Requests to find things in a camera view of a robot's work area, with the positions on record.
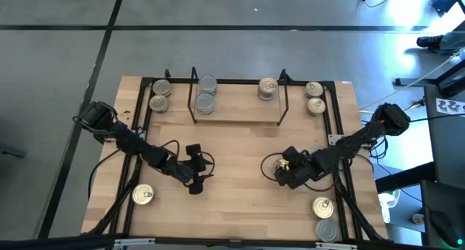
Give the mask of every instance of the black sneaker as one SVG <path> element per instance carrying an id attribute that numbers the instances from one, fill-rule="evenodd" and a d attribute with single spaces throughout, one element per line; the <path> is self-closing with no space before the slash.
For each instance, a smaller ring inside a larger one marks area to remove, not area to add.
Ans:
<path id="1" fill-rule="evenodd" d="M 421 36 L 416 39 L 416 44 L 419 47 L 431 47 L 439 45 L 443 35 L 441 36 Z"/>

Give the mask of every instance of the silver can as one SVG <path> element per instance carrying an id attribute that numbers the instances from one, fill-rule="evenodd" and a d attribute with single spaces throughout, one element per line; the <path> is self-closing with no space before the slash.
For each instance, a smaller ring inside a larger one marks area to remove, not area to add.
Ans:
<path id="1" fill-rule="evenodd" d="M 333 220 L 323 219 L 315 224 L 315 234 L 325 243 L 334 243 L 339 238 L 339 228 Z"/>
<path id="2" fill-rule="evenodd" d="M 333 202 L 326 197 L 317 197 L 312 203 L 312 211 L 321 219 L 329 218 L 334 211 Z"/>
<path id="3" fill-rule="evenodd" d="M 159 79 L 153 83 L 152 90 L 156 95 L 168 97 L 171 94 L 171 84 L 166 79 Z"/>
<path id="4" fill-rule="evenodd" d="M 168 110 L 168 98 L 162 95 L 154 96 L 150 98 L 148 105 L 156 113 L 165 113 Z"/>
<path id="5" fill-rule="evenodd" d="M 202 115 L 208 115 L 215 109 L 215 103 L 211 94 L 202 93 L 195 99 L 195 107 Z"/>
<path id="6" fill-rule="evenodd" d="M 304 88 L 304 95 L 307 98 L 319 97 L 323 93 L 323 86 L 318 82 L 308 82 Z"/>
<path id="7" fill-rule="evenodd" d="M 276 89 L 278 89 L 278 82 L 275 79 L 263 78 L 259 82 L 259 98 L 264 101 L 273 99 Z"/>
<path id="8" fill-rule="evenodd" d="M 217 79 L 214 76 L 206 75 L 202 76 L 198 80 L 198 85 L 201 88 L 201 91 L 204 93 L 209 93 L 215 95 L 217 93 L 218 83 Z"/>
<path id="9" fill-rule="evenodd" d="M 136 204 L 145 205 L 155 197 L 151 186 L 142 184 L 132 191 L 132 200 Z"/>
<path id="10" fill-rule="evenodd" d="M 326 111 L 326 104 L 323 100 L 317 97 L 310 98 L 307 102 L 307 112 L 311 116 L 319 116 Z"/>

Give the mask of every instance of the concrete floor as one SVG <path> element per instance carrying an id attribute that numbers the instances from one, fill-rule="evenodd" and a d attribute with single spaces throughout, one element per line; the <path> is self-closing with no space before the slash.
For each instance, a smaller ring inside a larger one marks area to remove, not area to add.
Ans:
<path id="1" fill-rule="evenodd" d="M 0 25 L 107 25 L 115 0 L 0 0 Z M 369 9 L 359 0 L 123 0 L 117 25 L 434 25 L 428 0 L 391 0 Z M 104 31 L 0 31 L 0 142 L 28 151 L 1 157 L 0 240 L 33 238 L 59 168 L 71 117 L 77 113 Z M 260 78 L 287 68 L 294 79 L 352 81 L 361 106 L 419 77 L 446 57 L 418 49 L 414 32 L 360 31 L 114 31 L 93 100 L 113 103 L 121 76 Z M 409 106 L 421 89 L 388 102 Z M 424 117 L 422 109 L 409 111 Z M 418 135 L 424 143 L 411 141 Z M 431 160 L 427 124 L 389 143 L 387 166 L 408 169 Z M 83 133 L 53 237 L 78 235 L 89 173 L 101 146 Z M 396 241 L 421 243 L 419 233 L 389 228 Z"/>

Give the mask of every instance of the gold can lid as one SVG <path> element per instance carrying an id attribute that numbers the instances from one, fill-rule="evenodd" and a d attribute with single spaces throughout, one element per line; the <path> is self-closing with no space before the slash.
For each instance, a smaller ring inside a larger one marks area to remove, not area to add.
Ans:
<path id="1" fill-rule="evenodd" d="M 318 82 L 308 82 L 305 91 L 312 97 L 319 97 L 323 93 L 323 86 Z"/>
<path id="2" fill-rule="evenodd" d="M 148 105 L 154 111 L 165 111 L 168 108 L 168 98 L 162 95 L 156 95 L 150 99 Z"/>
<path id="3" fill-rule="evenodd" d="M 278 88 L 278 82 L 274 78 L 263 78 L 259 83 L 259 90 L 264 93 L 274 93 Z"/>
<path id="4" fill-rule="evenodd" d="M 167 96 L 171 92 L 171 85 L 168 80 L 160 79 L 153 83 L 152 90 L 155 94 Z"/>
<path id="5" fill-rule="evenodd" d="M 136 186 L 136 188 L 132 191 L 132 200 L 133 202 L 144 205 L 150 202 L 153 198 L 153 189 L 151 186 L 142 184 Z"/>
<path id="6" fill-rule="evenodd" d="M 321 114 L 326 110 L 326 104 L 323 100 L 317 97 L 310 98 L 307 103 L 307 108 L 314 114 Z"/>
<path id="7" fill-rule="evenodd" d="M 329 218 L 333 214 L 333 202 L 326 197 L 317 197 L 313 201 L 312 210 L 321 219 Z"/>

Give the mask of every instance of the wooden tabletop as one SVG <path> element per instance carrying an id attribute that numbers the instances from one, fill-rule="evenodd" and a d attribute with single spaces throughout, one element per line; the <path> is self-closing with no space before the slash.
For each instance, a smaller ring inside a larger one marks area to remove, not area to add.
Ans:
<path id="1" fill-rule="evenodd" d="M 124 76 L 114 104 L 119 119 L 128 125 L 132 123 L 140 81 L 141 77 Z M 232 88 L 220 84 L 217 91 L 230 92 Z M 260 172 L 260 163 L 266 155 L 282 152 L 290 145 L 298 150 L 326 146 L 323 117 L 309 116 L 305 111 L 303 86 L 288 86 L 289 111 L 280 126 L 207 121 L 194 124 L 187 109 L 188 90 L 189 84 L 171 85 L 169 109 L 151 116 L 147 141 L 162 145 L 169 140 L 179 140 L 180 160 L 189 158 L 185 153 L 186 145 L 200 143 L 202 150 L 212 154 L 216 161 L 215 175 L 205 181 L 200 195 L 189 195 L 179 181 L 143 164 L 139 183 L 151 185 L 156 196 L 147 205 L 135 205 L 130 235 L 316 241 L 315 223 L 319 219 L 312 213 L 310 204 L 316 197 L 326 196 L 336 206 L 334 191 L 316 193 L 303 186 L 291 190 L 265 179 Z M 150 87 L 142 103 L 140 126 L 149 91 Z M 336 82 L 336 93 L 344 133 L 352 134 L 360 128 L 353 86 L 349 82 Z M 328 109 L 332 129 L 336 129 L 331 105 Z M 105 144 L 102 158 L 115 149 L 115 144 Z M 168 146 L 168 149 L 175 150 L 175 146 Z M 123 159 L 124 154 L 117 153 L 97 170 L 83 232 L 92 229 L 114 202 Z M 271 158 L 264 166 L 270 176 L 272 162 Z M 357 205 L 376 231 L 386 237 L 370 164 L 356 157 L 351 170 Z M 326 188 L 332 182 L 332 177 L 327 176 L 307 184 Z M 354 238 L 350 210 L 345 208 L 349 235 Z M 125 213 L 126 205 L 120 213 L 119 232 Z M 337 209 L 331 219 L 339 224 Z"/>

